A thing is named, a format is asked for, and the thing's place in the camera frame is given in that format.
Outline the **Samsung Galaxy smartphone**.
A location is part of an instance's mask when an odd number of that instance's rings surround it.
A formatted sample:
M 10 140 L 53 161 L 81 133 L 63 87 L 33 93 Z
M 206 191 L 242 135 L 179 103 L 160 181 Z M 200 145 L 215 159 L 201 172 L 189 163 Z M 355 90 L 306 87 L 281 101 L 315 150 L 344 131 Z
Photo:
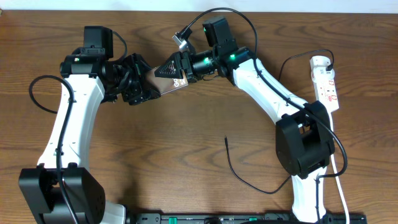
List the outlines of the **Samsung Galaxy smartphone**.
M 165 95 L 172 91 L 188 86 L 188 81 L 185 75 L 183 75 L 182 79 L 156 77 L 155 76 L 156 69 L 157 67 L 146 72 L 145 79 L 149 87 L 154 89 L 160 95 Z

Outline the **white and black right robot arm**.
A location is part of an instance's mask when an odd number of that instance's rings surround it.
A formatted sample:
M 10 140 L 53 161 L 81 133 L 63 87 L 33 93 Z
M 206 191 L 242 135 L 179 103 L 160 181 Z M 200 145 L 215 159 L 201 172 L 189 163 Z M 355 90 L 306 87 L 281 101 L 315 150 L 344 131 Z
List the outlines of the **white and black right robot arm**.
M 195 82 L 217 72 L 253 98 L 275 124 L 275 151 L 292 179 L 295 219 L 321 223 L 326 215 L 323 178 L 335 152 L 325 105 L 308 103 L 281 85 L 254 52 L 238 47 L 225 17 L 213 17 L 202 26 L 211 49 L 196 53 L 188 41 L 191 29 L 186 26 L 174 35 L 180 51 L 158 67 L 155 75 Z

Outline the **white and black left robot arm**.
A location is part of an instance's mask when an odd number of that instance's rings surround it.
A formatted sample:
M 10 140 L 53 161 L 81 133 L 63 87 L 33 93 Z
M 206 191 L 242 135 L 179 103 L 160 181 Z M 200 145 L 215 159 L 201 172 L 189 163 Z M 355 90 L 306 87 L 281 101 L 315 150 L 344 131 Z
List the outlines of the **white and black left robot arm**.
M 144 75 L 139 54 L 113 57 L 116 32 L 84 29 L 83 46 L 60 64 L 60 105 L 47 143 L 34 168 L 21 170 L 20 190 L 37 223 L 134 223 L 127 206 L 107 201 L 90 174 L 90 142 L 100 104 L 122 98 L 138 105 L 160 97 Z

